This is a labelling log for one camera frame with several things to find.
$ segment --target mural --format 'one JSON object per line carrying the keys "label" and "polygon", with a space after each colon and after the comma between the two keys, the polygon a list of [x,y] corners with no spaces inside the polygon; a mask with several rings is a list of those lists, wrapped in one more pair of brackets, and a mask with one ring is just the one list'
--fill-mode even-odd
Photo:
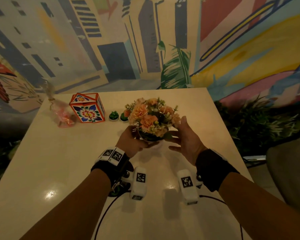
{"label": "mural", "polygon": [[300,0],[0,0],[0,113],[38,109],[45,80],[300,103]]}

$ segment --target wrist strap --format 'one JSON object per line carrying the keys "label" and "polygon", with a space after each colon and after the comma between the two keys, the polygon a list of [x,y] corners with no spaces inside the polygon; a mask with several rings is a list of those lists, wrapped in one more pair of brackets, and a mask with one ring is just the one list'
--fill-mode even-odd
{"label": "wrist strap", "polygon": [[239,173],[228,161],[211,149],[202,151],[198,155],[195,165],[197,180],[202,181],[211,192],[219,190],[229,173]]}
{"label": "wrist strap", "polygon": [[109,147],[97,158],[91,171],[96,168],[102,170],[110,179],[111,187],[113,187],[125,173],[125,167],[129,159],[120,148]]}

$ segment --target white table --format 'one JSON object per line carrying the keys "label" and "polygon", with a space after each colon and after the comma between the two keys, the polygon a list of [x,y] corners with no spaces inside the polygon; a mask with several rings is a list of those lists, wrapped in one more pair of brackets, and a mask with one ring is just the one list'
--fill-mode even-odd
{"label": "white table", "polygon": [[[78,123],[60,129],[49,116],[49,102],[42,104],[19,149],[0,181],[0,239],[17,240],[56,206],[89,174],[104,148],[116,144],[126,123],[110,122],[111,111],[144,97],[164,99],[203,143],[252,180],[208,91],[205,88],[99,93],[106,122]],[[57,95],[69,102],[72,94]],[[208,198],[185,206],[176,178],[180,169],[196,172],[185,158],[168,149],[168,142],[138,153],[130,161],[147,169],[148,190],[143,201],[121,196],[106,214],[97,239],[236,239],[239,224],[227,206]],[[202,187],[200,194],[220,198]],[[105,208],[114,198],[108,198]],[[244,239],[250,239],[244,232]]]}

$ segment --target hand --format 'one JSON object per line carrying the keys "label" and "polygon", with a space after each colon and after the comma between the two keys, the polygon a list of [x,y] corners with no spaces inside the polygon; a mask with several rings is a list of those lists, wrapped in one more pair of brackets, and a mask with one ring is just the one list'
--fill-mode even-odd
{"label": "hand", "polygon": [[140,136],[137,131],[133,131],[134,126],[128,126],[125,131],[121,134],[116,147],[123,150],[128,157],[134,157],[137,152],[142,151],[144,148],[150,148],[158,145],[159,142],[148,144],[144,140],[140,140]]}
{"label": "hand", "polygon": [[200,138],[191,127],[188,125],[187,117],[183,116],[181,118],[181,123],[177,125],[178,131],[172,130],[169,133],[173,137],[172,139],[165,139],[176,143],[180,146],[169,146],[172,151],[180,152],[182,155],[192,164],[196,165],[196,160],[200,152],[207,149],[201,142]]}

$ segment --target painted palm leaf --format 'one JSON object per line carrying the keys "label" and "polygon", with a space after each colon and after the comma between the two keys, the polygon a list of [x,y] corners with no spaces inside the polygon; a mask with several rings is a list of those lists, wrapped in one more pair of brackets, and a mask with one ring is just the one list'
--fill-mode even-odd
{"label": "painted palm leaf", "polygon": [[172,46],[172,59],[163,65],[161,72],[161,88],[192,87],[189,76],[191,52]]}

